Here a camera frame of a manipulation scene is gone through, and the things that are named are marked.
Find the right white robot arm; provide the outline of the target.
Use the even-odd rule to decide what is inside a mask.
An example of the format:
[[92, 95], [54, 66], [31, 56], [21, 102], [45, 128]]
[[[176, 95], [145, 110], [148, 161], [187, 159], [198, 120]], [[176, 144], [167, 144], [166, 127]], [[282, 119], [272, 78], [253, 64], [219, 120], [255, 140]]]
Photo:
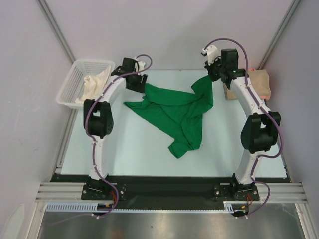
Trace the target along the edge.
[[236, 49], [219, 51], [210, 45], [203, 48], [202, 55], [207, 57], [204, 67], [211, 80], [221, 80], [236, 95], [247, 117], [240, 135], [244, 152], [230, 184], [230, 195], [241, 200], [255, 185], [255, 170], [260, 158], [266, 157], [265, 153], [277, 143], [281, 116], [263, 103], [253, 88], [248, 71], [238, 67]]

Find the white plastic basket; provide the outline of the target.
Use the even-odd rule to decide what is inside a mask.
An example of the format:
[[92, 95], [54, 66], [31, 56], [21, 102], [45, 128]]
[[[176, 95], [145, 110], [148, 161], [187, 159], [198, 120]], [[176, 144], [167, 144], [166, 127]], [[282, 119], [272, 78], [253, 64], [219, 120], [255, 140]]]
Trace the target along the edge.
[[83, 109], [83, 103], [77, 103], [76, 99], [83, 96], [84, 77], [98, 75], [107, 67], [113, 71], [115, 62], [101, 59], [78, 59], [71, 66], [58, 94], [56, 102], [71, 109]]

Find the green t shirt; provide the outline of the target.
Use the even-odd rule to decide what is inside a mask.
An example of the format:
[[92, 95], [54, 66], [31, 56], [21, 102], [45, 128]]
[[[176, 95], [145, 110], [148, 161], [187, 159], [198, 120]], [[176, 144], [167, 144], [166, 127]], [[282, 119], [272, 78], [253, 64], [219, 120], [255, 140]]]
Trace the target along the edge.
[[141, 118], [173, 138], [168, 149], [175, 158], [200, 148], [203, 114], [214, 105], [209, 76], [198, 79], [191, 89], [193, 92], [189, 93], [147, 83], [142, 101], [124, 102]]

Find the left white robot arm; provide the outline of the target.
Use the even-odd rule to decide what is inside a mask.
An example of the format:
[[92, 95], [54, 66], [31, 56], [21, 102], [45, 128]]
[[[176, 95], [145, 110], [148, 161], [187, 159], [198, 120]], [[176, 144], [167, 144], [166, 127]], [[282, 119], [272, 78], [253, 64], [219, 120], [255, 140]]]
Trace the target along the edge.
[[83, 104], [83, 123], [88, 137], [92, 141], [92, 167], [89, 179], [98, 182], [108, 176], [103, 166], [103, 144], [111, 134], [114, 126], [111, 106], [124, 89], [143, 93], [147, 75], [143, 74], [150, 66], [139, 58], [124, 58], [122, 64], [108, 74], [101, 91]]

